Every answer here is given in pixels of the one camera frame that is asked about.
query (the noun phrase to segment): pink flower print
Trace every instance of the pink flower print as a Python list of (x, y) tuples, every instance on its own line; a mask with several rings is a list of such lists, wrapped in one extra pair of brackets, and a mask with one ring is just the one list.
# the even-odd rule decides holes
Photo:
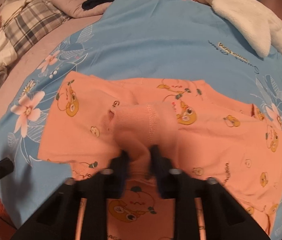
[(28, 133), (28, 120), (36, 121), (40, 117), (41, 110), (35, 107), (39, 104), (44, 95), (45, 93), (43, 91), (39, 91), (33, 96), (32, 100), (28, 98), (27, 95), (24, 95), (19, 100), (19, 106), (14, 105), (11, 107), (11, 112), (19, 115), (15, 124), (14, 133), (21, 128), (22, 137), (26, 137)]
[(282, 131), (282, 117), (279, 114), (277, 107), (272, 103), (271, 104), (272, 110), (265, 107), (268, 115), (273, 119), (273, 124)]
[(41, 73), (43, 73), (43, 72), (46, 70), (46, 68), (47, 68), (48, 65), (53, 65), (53, 64), (55, 64), (55, 63), (58, 61), (58, 59), (56, 58), (56, 56), (57, 56), (59, 53), (60, 53), (60, 51), (58, 50), (58, 51), (56, 51), (52, 56), (51, 56), (51, 55), (47, 56), (47, 57), (45, 58), (45, 61), (42, 62), (41, 65), (39, 65), (39, 66), (37, 67), (37, 69), (41, 69)]

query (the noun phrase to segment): cartoon character print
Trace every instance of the cartoon character print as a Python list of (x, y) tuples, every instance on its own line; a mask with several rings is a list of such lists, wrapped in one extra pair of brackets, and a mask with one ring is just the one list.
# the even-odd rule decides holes
[(223, 120), (225, 120), (225, 123), (228, 127), (238, 127), (240, 126), (240, 121), (233, 117), (232, 115), (228, 115), (227, 117), (224, 117)]
[(183, 125), (190, 125), (197, 120), (197, 115), (194, 109), (188, 106), (181, 99), (185, 93), (191, 93), (191, 90), (189, 89), (189, 83), (187, 81), (162, 79), (161, 84), (158, 85), (157, 88), (166, 89), (173, 93), (172, 95), (166, 96), (163, 99), (163, 102), (171, 102), (174, 111), (178, 112), (178, 123)]
[(265, 119), (265, 115), (256, 106), (254, 106), (254, 109), (255, 109), (254, 117), (258, 118), (260, 121), (263, 121)]
[(79, 110), (79, 101), (71, 87), (73, 82), (74, 80), (71, 80), (66, 85), (62, 85), (55, 97), (58, 102), (58, 108), (61, 111), (65, 111), (70, 117), (75, 116)]
[(97, 127), (91, 126), (90, 132), (96, 137), (100, 137), (100, 130)]
[(279, 136), (271, 125), (267, 125), (267, 132), (265, 134), (266, 146), (275, 152), (279, 145)]
[(92, 175), (87, 171), (87, 168), (95, 169), (99, 163), (98, 162), (94, 162), (94, 163), (80, 162), (77, 164), (79, 164), (80, 167), (77, 168), (76, 170), (72, 170), (72, 172), (77, 174), (79, 179), (90, 179), (92, 178)]
[(262, 172), (260, 176), (260, 184), (262, 187), (265, 187), (268, 184), (268, 173)]
[(250, 168), (251, 165), (252, 165), (252, 161), (251, 161), (250, 159), (246, 159), (246, 160), (244, 161), (244, 164), (246, 165), (247, 168)]
[(204, 173), (204, 170), (203, 170), (203, 168), (193, 168), (192, 172), (195, 173), (195, 175), (197, 175), (197, 176), (202, 176), (203, 173)]
[(250, 215), (254, 214), (254, 207), (248, 207), (246, 210)]
[(115, 199), (108, 205), (110, 214), (116, 219), (130, 223), (146, 213), (156, 214), (154, 198), (138, 186), (124, 192), (123, 199)]
[(274, 215), (276, 213), (276, 211), (278, 210), (278, 204), (274, 204), (270, 210), (268, 211), (268, 214), (271, 216), (271, 215)]
[(117, 106), (119, 106), (120, 105), (120, 101), (114, 101), (114, 103), (113, 103), (113, 107), (117, 107)]

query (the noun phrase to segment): pillow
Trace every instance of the pillow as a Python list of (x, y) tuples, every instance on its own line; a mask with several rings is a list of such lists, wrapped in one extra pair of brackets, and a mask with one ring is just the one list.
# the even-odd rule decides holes
[(68, 16), (48, 0), (33, 0), (10, 22), (4, 32), (18, 57), (22, 57), (45, 35), (68, 20)]
[(111, 4), (111, 2), (102, 3), (90, 10), (83, 10), (82, 3), (85, 1), (86, 0), (51, 0), (55, 7), (73, 18), (102, 15)]
[(25, 4), (26, 0), (17, 0), (3, 6), (0, 11), (1, 25), (4, 26), (10, 19), (15, 17), (20, 11), (22, 11)]

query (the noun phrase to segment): orange garment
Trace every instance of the orange garment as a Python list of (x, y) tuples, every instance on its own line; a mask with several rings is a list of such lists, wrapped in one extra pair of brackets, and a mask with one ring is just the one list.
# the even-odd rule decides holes
[(126, 150), (131, 177), (122, 199), (108, 202), (108, 233), (159, 240), (173, 237), (174, 214), (173, 200), (158, 197), (148, 174), (154, 144), (192, 177), (217, 178), (270, 234), (282, 196), (282, 131), (256, 106), (202, 80), (106, 81), (70, 72), (51, 105), (38, 158), (69, 163), (74, 178), (86, 179)]

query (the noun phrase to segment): black clamp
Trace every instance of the black clamp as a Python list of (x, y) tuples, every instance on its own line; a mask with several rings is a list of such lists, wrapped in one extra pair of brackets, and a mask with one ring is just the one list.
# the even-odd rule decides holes
[[(195, 198), (201, 198), (207, 240), (269, 240), (268, 235), (216, 179), (199, 180), (150, 149), (150, 171), (163, 199), (176, 199), (173, 240), (199, 240)], [(80, 240), (107, 240), (106, 199), (118, 199), (128, 178), (128, 154), (112, 159), (92, 178), (67, 179), (21, 226), (11, 240), (74, 240), (81, 198), (87, 198)]]

